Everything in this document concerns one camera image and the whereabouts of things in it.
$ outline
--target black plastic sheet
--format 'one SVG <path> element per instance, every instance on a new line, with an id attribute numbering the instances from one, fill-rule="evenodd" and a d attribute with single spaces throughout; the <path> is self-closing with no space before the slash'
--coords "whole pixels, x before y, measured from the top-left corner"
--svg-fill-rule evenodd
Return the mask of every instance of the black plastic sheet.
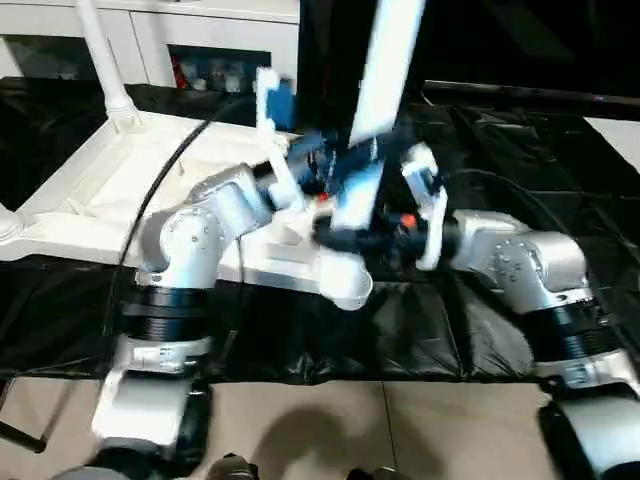
<path id="1" fill-rule="evenodd" d="M 20 205 L 104 119 L 95 86 L 0 81 L 5 176 L 2 201 Z M 139 108 L 203 118 L 219 96 L 135 86 Z M 640 235 L 633 221 L 640 176 L 582 119 L 426 106 L 406 112 L 445 172 L 483 168 L 533 192 L 576 236 L 607 305 L 640 339 L 636 318 Z M 252 109 L 236 114 L 250 124 Z M 19 179 L 12 185 L 10 179 Z M 382 194 L 409 201 L 397 175 Z M 503 187 L 460 177 L 454 208 L 496 209 L 546 228 Z M 343 312 L 329 301 L 287 290 L 219 282 L 212 296 L 207 363 L 211 381 L 313 384 L 331 379 L 528 381 L 531 353 L 510 312 L 468 275 L 399 269 L 367 259 L 376 280 L 367 305 Z M 102 338 L 114 267 L 29 257 L 0 265 L 0 374 L 101 376 L 113 339 Z M 125 270 L 119 287 L 131 281 Z"/>

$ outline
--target blue object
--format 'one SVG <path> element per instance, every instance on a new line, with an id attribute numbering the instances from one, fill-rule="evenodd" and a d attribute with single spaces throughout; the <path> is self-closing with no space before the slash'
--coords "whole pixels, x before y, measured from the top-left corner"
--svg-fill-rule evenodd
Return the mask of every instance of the blue object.
<path id="1" fill-rule="evenodd" d="M 267 117 L 278 130 L 293 128 L 293 90 L 288 82 L 281 81 L 277 90 L 267 93 Z"/>

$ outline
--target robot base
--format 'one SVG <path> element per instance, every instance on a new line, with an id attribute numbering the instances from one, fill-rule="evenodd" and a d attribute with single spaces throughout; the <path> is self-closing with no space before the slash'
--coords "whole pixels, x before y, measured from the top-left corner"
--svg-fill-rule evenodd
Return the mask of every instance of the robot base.
<path id="1" fill-rule="evenodd" d="M 539 410 L 538 422 L 563 478 L 640 478 L 640 402 L 632 395 L 553 401 Z"/>

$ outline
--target orange component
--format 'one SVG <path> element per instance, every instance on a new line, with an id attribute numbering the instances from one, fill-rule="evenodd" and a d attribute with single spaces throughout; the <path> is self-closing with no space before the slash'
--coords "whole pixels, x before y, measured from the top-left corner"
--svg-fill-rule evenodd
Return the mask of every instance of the orange component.
<path id="1" fill-rule="evenodd" d="M 413 228 L 418 224 L 416 217 L 410 213 L 403 213 L 400 217 L 400 223 L 407 228 Z"/>

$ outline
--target tile floor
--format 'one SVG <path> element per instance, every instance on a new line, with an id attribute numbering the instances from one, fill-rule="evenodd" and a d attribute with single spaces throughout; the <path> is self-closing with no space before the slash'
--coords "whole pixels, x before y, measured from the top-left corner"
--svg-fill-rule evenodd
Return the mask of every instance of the tile floor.
<path id="1" fill-rule="evenodd" d="M 45 480 L 86 459 L 97 392 L 91 381 L 19 381 L 0 419 L 34 435 L 55 428 L 40 455 L 0 441 L 0 480 Z M 207 463 L 241 454 L 262 480 L 342 480 L 356 466 L 414 480 L 554 479 L 534 421 L 544 401 L 532 385 L 217 385 Z"/>

